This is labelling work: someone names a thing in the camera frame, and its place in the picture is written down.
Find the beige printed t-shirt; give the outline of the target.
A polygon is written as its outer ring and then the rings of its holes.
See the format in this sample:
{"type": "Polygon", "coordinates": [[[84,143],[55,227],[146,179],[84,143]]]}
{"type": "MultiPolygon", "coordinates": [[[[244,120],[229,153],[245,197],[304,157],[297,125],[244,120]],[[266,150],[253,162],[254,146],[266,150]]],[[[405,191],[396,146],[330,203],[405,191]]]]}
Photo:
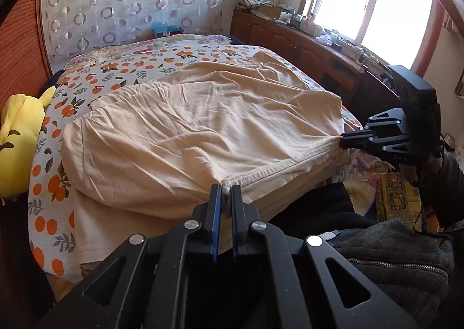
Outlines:
{"type": "Polygon", "coordinates": [[[65,128],[80,264],[130,235],[165,234],[239,185],[265,219],[348,160],[340,97],[270,53],[199,62],[97,99],[65,128]]]}

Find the wooden low cabinet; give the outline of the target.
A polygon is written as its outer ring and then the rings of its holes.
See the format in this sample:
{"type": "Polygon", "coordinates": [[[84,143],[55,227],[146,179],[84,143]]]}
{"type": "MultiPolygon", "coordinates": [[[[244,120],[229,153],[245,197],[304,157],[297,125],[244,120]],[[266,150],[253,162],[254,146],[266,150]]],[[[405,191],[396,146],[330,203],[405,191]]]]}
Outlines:
{"type": "Polygon", "coordinates": [[[398,96],[366,67],[303,32],[236,9],[230,33],[247,45],[268,48],[291,62],[324,89],[340,96],[360,120],[400,106],[398,96]]]}

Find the yellow patterned cloth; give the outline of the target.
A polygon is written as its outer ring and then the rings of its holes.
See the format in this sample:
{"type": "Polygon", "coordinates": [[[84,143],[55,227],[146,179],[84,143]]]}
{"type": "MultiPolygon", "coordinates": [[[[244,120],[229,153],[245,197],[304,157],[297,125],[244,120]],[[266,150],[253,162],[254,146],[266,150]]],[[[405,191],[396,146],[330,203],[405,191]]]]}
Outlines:
{"type": "Polygon", "coordinates": [[[379,221],[399,217],[411,228],[422,229],[419,190],[407,182],[400,172],[381,174],[377,183],[376,209],[379,221]]]}

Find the crumpled lilac plastic bag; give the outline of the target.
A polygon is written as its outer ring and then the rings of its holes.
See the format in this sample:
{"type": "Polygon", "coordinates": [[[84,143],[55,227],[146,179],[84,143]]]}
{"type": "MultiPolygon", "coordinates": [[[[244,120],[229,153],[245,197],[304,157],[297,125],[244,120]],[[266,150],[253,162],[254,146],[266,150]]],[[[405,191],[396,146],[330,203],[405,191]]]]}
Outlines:
{"type": "Polygon", "coordinates": [[[321,34],[315,38],[316,42],[324,46],[329,46],[334,43],[330,34],[321,34]]]}

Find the dark grey zip jacket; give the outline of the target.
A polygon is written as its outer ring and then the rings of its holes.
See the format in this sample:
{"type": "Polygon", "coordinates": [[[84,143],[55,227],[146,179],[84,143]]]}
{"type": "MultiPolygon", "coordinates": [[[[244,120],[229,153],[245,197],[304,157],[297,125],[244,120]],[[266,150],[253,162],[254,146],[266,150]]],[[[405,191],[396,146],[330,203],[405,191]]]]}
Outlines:
{"type": "Polygon", "coordinates": [[[441,239],[395,218],[340,231],[328,243],[417,322],[450,328],[463,302],[459,236],[441,239]]]}

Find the pink bottle on sill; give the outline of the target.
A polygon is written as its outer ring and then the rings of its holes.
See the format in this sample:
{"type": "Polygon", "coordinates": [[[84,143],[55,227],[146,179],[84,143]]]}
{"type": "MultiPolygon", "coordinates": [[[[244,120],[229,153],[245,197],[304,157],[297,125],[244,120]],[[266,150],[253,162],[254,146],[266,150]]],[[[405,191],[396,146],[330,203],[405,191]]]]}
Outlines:
{"type": "Polygon", "coordinates": [[[310,13],[300,24],[301,31],[309,35],[313,35],[315,33],[315,27],[315,15],[313,13],[310,13]]]}

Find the cardboard box on cabinet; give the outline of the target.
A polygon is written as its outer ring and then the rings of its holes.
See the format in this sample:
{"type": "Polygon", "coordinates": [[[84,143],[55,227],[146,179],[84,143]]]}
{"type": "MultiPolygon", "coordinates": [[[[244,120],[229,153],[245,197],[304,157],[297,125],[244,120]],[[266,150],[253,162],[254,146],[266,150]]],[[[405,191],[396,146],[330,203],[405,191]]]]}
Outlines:
{"type": "Polygon", "coordinates": [[[282,10],[278,7],[261,3],[258,7],[258,14],[273,21],[280,18],[282,10]]]}

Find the yellow plush toy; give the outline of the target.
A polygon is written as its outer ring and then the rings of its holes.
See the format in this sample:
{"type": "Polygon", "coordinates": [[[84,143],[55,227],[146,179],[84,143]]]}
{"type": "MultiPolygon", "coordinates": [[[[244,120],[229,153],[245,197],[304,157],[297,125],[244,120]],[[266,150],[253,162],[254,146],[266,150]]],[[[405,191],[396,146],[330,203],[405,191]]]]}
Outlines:
{"type": "Polygon", "coordinates": [[[39,98],[13,94],[1,111],[1,198],[14,199],[28,190],[31,164],[45,107],[56,87],[51,86],[39,98]]]}

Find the orange print white blanket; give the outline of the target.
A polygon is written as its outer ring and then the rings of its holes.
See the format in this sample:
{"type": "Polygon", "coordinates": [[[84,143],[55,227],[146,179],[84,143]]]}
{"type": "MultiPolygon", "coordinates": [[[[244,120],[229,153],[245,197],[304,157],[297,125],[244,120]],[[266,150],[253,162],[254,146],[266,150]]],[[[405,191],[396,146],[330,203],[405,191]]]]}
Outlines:
{"type": "MultiPolygon", "coordinates": [[[[64,128],[86,115],[97,99],[117,90],[151,82],[191,64],[241,61],[259,52],[273,54],[302,74],[310,88],[324,90],[296,66],[258,46],[201,44],[195,40],[154,46],[134,44],[103,49],[68,64],[46,110],[31,169],[29,240],[33,256],[45,273],[76,283],[97,263],[82,265],[77,255],[74,196],[62,163],[64,128]]],[[[344,105],[342,115],[345,131],[360,128],[344,105]]]]}

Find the blue box at headboard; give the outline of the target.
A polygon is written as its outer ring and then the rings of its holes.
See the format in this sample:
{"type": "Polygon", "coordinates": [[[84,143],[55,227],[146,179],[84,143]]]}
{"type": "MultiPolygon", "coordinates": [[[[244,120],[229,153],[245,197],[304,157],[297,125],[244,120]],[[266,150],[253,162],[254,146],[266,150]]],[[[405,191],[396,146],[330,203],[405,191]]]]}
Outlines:
{"type": "Polygon", "coordinates": [[[160,21],[153,22],[152,31],[153,31],[153,36],[155,39],[184,33],[184,30],[181,26],[170,25],[168,23],[164,23],[160,21]]]}

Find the brown louvered wardrobe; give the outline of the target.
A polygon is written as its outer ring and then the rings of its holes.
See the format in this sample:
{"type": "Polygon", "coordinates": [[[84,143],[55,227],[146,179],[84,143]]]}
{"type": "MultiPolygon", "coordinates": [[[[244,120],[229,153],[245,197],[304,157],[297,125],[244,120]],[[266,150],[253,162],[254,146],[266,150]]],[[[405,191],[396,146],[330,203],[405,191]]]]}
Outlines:
{"type": "Polygon", "coordinates": [[[51,75],[42,0],[17,0],[1,25],[1,104],[16,93],[38,97],[51,75]]]}

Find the window with wooden frame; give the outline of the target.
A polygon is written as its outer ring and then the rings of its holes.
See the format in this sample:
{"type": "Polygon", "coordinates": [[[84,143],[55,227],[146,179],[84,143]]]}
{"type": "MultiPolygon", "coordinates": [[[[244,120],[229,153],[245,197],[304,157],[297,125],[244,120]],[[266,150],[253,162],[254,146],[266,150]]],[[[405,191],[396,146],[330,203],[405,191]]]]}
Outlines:
{"type": "Polygon", "coordinates": [[[444,19],[438,0],[302,0],[301,12],[366,64],[398,64],[423,76],[444,19]]]}

